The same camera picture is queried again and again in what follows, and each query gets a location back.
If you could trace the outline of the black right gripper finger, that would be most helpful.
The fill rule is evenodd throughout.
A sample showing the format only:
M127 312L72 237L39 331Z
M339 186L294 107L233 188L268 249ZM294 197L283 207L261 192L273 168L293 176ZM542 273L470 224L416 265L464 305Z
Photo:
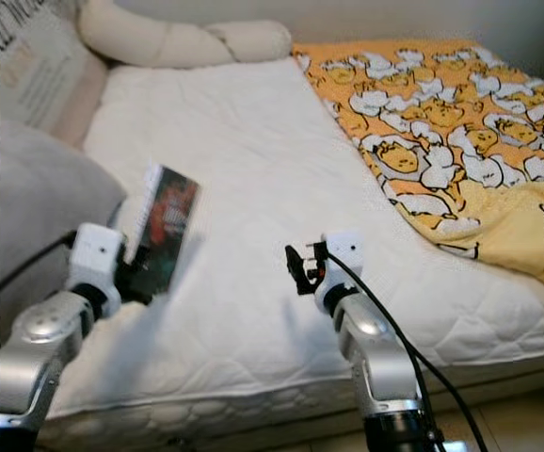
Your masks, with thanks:
M293 246L284 247L286 255L286 270L293 277L296 293L299 296L310 296L313 293L313 280L308 276L305 258Z

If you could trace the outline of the dark book red cover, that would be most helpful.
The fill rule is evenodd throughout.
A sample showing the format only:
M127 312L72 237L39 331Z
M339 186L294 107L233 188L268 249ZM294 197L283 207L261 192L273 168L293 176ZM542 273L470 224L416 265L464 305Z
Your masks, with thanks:
M170 288L199 190L198 182L166 165L155 164L148 171L146 208L127 279L151 281L155 297Z

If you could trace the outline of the grey pillow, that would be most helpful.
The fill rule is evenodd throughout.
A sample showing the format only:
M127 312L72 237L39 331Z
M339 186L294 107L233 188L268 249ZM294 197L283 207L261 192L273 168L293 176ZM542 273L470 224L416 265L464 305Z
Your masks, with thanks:
M0 120L0 282L80 224L109 224L125 198L124 186L74 147ZM1 290L0 344L19 313L62 288L67 254L45 254Z

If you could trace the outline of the yellow orange cartoon blanket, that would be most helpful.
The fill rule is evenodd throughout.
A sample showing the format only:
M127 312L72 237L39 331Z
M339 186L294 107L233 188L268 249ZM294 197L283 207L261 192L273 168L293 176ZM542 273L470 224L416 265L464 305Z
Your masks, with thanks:
M544 81L474 41L295 44L291 56L427 241L544 284Z

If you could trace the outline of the white quilted mattress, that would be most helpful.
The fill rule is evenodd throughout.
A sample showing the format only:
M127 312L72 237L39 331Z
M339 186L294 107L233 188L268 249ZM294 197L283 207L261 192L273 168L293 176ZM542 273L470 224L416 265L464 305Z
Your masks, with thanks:
M361 428L348 362L285 246L354 230L362 278L470 403L544 387L544 284L411 229L293 60L110 70L84 152L125 186L199 182L181 262L152 304L96 324L40 432L56 452L276 448Z

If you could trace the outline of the pink beige headboard pad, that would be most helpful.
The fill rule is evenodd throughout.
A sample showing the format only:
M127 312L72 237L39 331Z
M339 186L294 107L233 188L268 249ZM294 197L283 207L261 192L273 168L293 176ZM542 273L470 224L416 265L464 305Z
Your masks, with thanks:
M58 122L57 137L62 141L75 148L82 147L107 85L107 76L107 64L94 52L88 51L86 64L65 103L64 115Z

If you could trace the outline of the grey cushion with lettering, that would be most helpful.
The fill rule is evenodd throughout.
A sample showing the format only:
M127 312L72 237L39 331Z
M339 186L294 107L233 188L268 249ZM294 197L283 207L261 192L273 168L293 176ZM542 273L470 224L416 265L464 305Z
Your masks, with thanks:
M0 0L0 118L52 130L88 49L75 30L87 0Z

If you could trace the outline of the cream knotted bolster pillow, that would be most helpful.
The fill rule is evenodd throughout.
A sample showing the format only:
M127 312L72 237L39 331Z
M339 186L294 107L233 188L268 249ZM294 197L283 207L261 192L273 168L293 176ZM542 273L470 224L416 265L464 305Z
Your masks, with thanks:
M293 36L280 22L176 23L127 11L116 0L87 0L75 25L80 40L97 55L143 68L264 63L293 51Z

